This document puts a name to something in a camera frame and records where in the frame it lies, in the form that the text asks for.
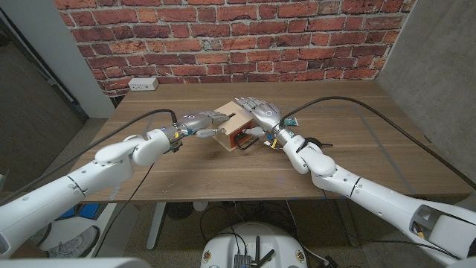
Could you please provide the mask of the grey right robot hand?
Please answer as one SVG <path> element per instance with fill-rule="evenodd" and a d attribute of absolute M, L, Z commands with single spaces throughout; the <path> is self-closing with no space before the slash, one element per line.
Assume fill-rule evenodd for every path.
<path fill-rule="evenodd" d="M 284 146 L 296 136 L 288 127 L 281 125 L 283 116 L 274 104 L 253 97 L 236 98 L 235 102 L 249 112 L 256 123 L 277 139 L 279 144 Z"/>

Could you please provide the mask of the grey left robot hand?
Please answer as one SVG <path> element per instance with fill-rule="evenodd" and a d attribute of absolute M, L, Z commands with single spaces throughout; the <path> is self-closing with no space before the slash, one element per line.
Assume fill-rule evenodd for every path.
<path fill-rule="evenodd" d="M 195 135 L 198 138 L 210 138 L 225 133 L 224 128 L 213 128 L 213 126 L 219 126 L 229 119 L 229 115 L 217 111 L 198 112 L 185 115 L 162 131 L 171 144 L 189 135 Z"/>

